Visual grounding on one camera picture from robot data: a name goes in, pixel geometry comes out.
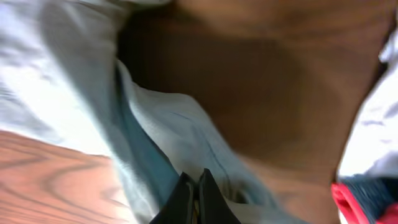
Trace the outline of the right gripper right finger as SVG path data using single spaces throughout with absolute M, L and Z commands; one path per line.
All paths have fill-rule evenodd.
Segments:
M 198 183 L 200 224 L 241 224 L 223 198 L 209 169 Z

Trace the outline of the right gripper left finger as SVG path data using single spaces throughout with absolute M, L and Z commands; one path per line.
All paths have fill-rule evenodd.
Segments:
M 150 224 L 192 224 L 195 182 L 186 173 L 182 173 L 161 211 Z

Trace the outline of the khaki green shorts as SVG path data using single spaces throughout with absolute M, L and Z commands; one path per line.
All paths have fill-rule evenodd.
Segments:
M 198 183 L 209 169 L 241 223 L 298 223 L 193 98 L 133 82 L 116 57 L 117 32 L 130 7 L 122 1 L 47 1 L 40 31 L 58 65 L 61 101 L 76 106 L 105 143 L 137 221 L 150 223 L 184 172 L 196 184 L 192 223 L 199 223 Z

